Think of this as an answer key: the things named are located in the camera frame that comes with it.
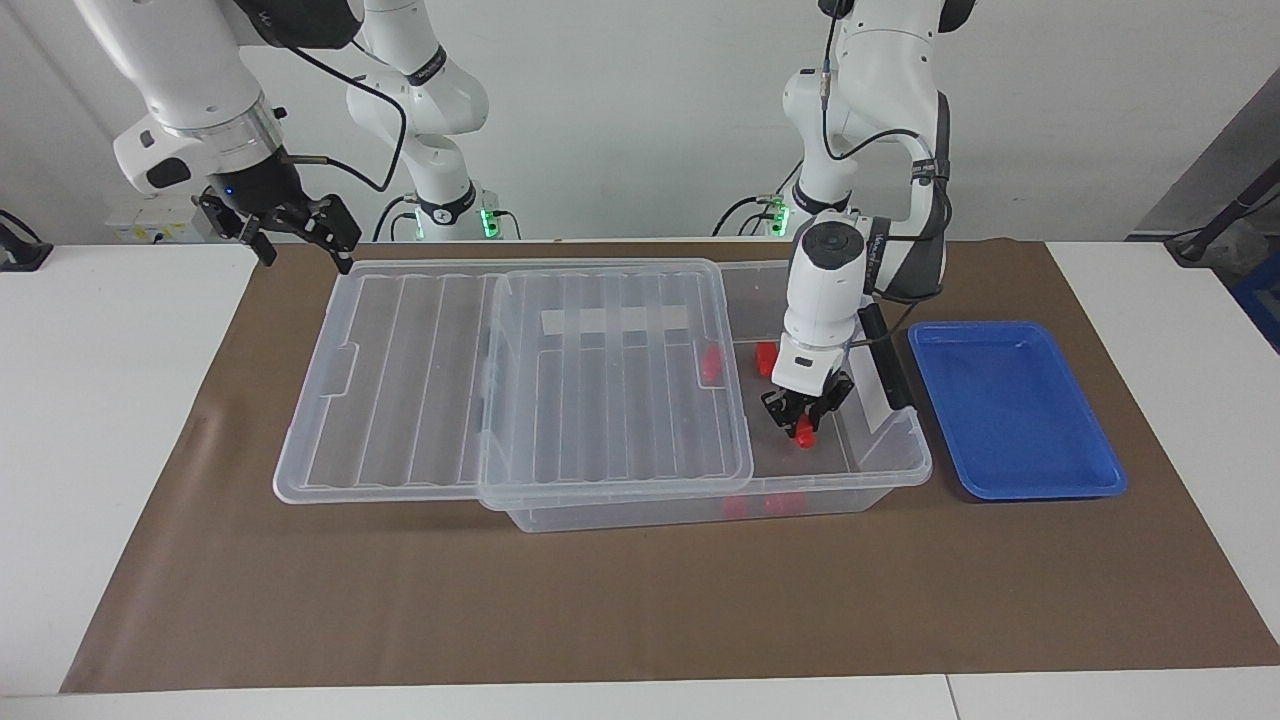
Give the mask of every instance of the white tabletop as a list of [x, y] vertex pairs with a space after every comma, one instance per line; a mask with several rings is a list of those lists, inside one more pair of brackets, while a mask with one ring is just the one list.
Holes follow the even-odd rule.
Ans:
[[[1156, 245], [1051, 250], [1272, 634], [1280, 357], [1207, 272]], [[0, 275], [0, 694], [58, 691], [252, 269], [236, 246], [60, 247]], [[1185, 409], [1194, 407], [1194, 413]], [[1207, 433], [1206, 428], [1213, 428]], [[1212, 442], [1206, 437], [1212, 436]], [[4, 717], [1280, 716], [1280, 670], [484, 688], [206, 691], [0, 701]], [[1230, 712], [1221, 712], [1230, 707]]]

